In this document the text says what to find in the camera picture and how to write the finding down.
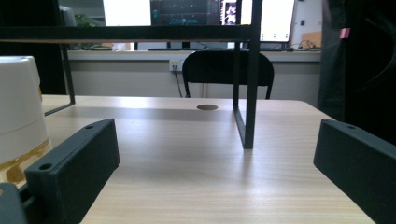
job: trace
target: desk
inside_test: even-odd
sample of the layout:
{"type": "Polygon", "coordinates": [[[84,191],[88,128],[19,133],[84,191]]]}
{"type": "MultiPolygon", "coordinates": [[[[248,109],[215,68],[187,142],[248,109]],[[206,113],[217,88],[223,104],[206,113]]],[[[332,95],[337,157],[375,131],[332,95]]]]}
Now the desk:
{"type": "MultiPolygon", "coordinates": [[[[44,107],[60,98],[44,96],[44,107]]],[[[309,104],[259,100],[253,150],[232,100],[78,96],[46,120],[56,146],[109,118],[120,167],[82,223],[373,223],[313,165],[328,117],[309,104]]]]}

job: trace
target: shelf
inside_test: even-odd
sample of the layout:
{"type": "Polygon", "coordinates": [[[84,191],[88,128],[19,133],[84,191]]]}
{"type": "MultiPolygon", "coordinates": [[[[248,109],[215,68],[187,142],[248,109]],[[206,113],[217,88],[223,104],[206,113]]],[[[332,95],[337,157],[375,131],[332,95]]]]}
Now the shelf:
{"type": "Polygon", "coordinates": [[[155,41],[249,41],[250,26],[0,27],[0,41],[101,43],[155,41]]]}

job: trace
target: electrical outlet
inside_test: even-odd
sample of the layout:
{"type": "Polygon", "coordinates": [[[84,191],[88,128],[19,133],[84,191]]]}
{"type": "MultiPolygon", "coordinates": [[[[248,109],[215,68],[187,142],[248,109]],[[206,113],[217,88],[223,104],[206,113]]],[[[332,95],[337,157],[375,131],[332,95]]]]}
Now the electrical outlet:
{"type": "Polygon", "coordinates": [[[169,71],[181,72],[181,69],[183,68],[183,63],[184,61],[179,59],[169,60],[169,71]]]}

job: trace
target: white wall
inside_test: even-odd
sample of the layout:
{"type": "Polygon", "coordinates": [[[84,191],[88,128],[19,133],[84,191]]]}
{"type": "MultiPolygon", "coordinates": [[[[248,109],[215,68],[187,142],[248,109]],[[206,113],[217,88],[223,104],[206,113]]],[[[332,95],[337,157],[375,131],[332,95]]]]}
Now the white wall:
{"type": "Polygon", "coordinates": [[[304,33],[321,31],[322,1],[304,0],[297,1],[295,6],[294,24],[292,25],[291,46],[297,47],[302,41],[304,33]]]}
{"type": "MultiPolygon", "coordinates": [[[[169,71],[169,59],[184,60],[188,51],[71,51],[70,66],[76,95],[179,97],[183,78],[169,71]]],[[[271,99],[300,100],[316,106],[320,72],[319,52],[265,52],[275,70],[271,99]]],[[[192,97],[233,97],[232,85],[191,84],[192,97]]],[[[240,88],[246,98],[247,89],[240,88]]],[[[259,99],[264,89],[259,87],[259,99]]]]}

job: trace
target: black office chair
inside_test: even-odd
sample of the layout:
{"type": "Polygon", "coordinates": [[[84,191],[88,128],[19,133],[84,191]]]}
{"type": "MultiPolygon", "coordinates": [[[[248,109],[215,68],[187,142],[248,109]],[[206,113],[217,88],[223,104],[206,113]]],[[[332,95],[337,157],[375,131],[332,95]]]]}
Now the black office chair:
{"type": "MultiPolygon", "coordinates": [[[[189,83],[233,84],[234,50],[199,50],[190,54],[183,63],[186,97],[190,98],[189,83]]],[[[266,86],[265,99],[269,99],[274,81],[274,67],[262,54],[259,55],[258,86],[266,86]]],[[[248,84],[248,50],[240,51],[239,84],[248,84]]]]}

